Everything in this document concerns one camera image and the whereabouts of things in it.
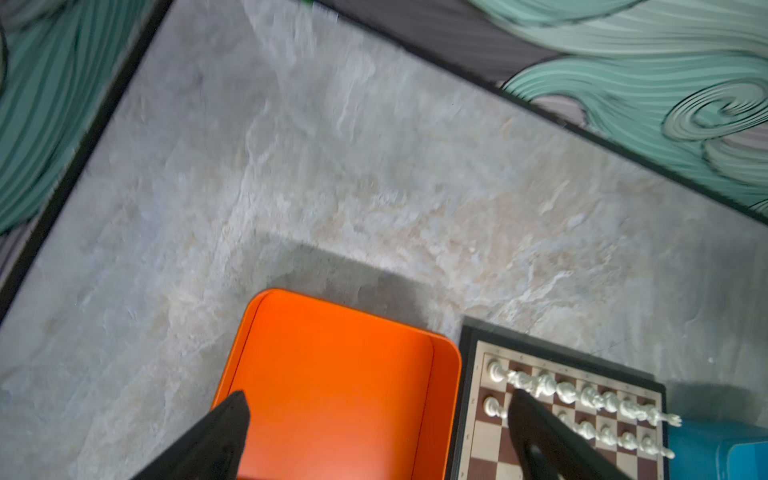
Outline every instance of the chessboard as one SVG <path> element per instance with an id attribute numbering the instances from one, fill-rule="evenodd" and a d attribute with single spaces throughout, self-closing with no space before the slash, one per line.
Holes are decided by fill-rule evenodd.
<path id="1" fill-rule="evenodd" d="M 459 394 L 453 432 L 453 450 L 446 478 L 451 480 L 522 480 L 518 456 L 512 446 L 507 419 L 489 417 L 483 402 L 489 396 L 508 409 L 515 387 L 507 382 L 494 382 L 488 364 L 497 360 L 506 369 L 526 372 L 531 376 L 547 372 L 557 382 L 571 382 L 580 390 L 589 385 L 599 393 L 615 392 L 619 399 L 640 405 L 652 403 L 666 411 L 666 392 L 648 374 L 632 371 L 604 360 L 587 357 L 525 337 L 488 324 L 465 324 L 460 350 L 463 357 L 463 386 Z M 590 422 L 598 431 L 609 427 L 617 436 L 630 432 L 637 438 L 649 435 L 660 445 L 667 445 L 666 424 L 652 426 L 645 421 L 623 417 L 619 412 L 595 411 L 576 402 L 563 403 L 558 396 L 539 396 L 538 400 L 555 416 L 564 412 L 572 422 Z M 661 455 L 648 455 L 640 450 L 626 450 L 619 445 L 605 445 L 597 439 L 588 443 L 634 480 L 666 480 L 668 460 Z"/>

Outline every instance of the chess board border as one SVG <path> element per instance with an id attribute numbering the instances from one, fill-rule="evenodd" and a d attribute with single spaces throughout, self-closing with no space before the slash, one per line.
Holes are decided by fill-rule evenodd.
<path id="1" fill-rule="evenodd" d="M 491 323 L 465 317 L 462 334 L 458 343 L 458 349 L 462 354 L 462 381 L 459 383 L 458 388 L 458 402 L 456 403 L 456 413 L 451 434 L 451 449 L 448 456 L 448 468 L 445 470 L 445 480 L 458 480 L 462 459 L 462 442 L 460 440 L 464 436 L 469 396 L 472 393 L 472 367 L 475 364 L 477 343 L 481 341 L 659 392 L 661 394 L 662 411 L 667 411 L 667 388 L 661 383 L 654 381 L 653 376 L 648 373 L 608 362 L 607 360 L 492 325 Z M 669 446 L 666 423 L 662 424 L 662 438 L 664 445 Z M 669 460 L 666 458 L 664 459 L 664 477 L 670 477 Z"/>

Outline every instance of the blue plastic container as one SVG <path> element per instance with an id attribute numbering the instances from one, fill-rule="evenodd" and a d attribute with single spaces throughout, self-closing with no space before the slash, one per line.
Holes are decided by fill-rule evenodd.
<path id="1" fill-rule="evenodd" d="M 768 429 L 684 420 L 667 431 L 670 480 L 768 480 Z"/>

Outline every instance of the gray marble table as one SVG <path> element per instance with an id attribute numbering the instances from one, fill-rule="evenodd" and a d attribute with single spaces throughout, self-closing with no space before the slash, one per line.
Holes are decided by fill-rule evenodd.
<path id="1" fill-rule="evenodd" d="M 0 477 L 129 478 L 270 286 L 768 423 L 768 229 L 289 0 L 178 0 L 0 329 Z"/>

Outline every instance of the orange bin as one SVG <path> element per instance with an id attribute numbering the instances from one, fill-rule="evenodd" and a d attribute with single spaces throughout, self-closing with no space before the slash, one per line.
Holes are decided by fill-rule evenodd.
<path id="1" fill-rule="evenodd" d="M 460 371 L 443 336 L 266 290 L 245 312 L 214 406 L 245 392 L 238 478 L 442 480 Z"/>

